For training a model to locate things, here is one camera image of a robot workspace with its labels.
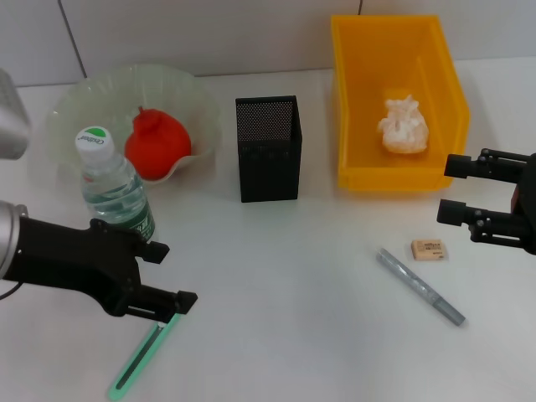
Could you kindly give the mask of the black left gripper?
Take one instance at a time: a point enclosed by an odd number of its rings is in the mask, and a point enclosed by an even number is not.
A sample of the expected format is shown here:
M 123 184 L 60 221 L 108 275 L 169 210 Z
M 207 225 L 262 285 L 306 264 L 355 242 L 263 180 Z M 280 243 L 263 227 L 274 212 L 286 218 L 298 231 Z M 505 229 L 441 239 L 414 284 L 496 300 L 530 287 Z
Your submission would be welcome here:
M 22 218 L 8 279 L 81 292 L 113 317 L 169 323 L 177 314 L 186 315 L 198 295 L 141 286 L 136 261 L 161 264 L 169 251 L 137 230 L 101 219 L 92 219 L 88 229 L 72 229 Z

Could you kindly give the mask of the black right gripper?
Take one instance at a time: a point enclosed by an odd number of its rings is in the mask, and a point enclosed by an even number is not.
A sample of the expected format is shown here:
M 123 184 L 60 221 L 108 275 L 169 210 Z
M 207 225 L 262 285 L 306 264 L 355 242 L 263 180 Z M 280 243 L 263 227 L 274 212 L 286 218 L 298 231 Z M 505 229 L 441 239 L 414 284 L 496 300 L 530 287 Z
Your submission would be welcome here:
M 489 148 L 483 148 L 475 160 L 466 155 L 450 154 L 444 175 L 516 183 L 512 196 L 514 214 L 477 209 L 442 199 L 436 220 L 454 226 L 466 224 L 470 239 L 475 243 L 524 248 L 529 254 L 535 253 L 535 154 L 529 157 Z M 524 218 L 529 226 L 526 236 Z

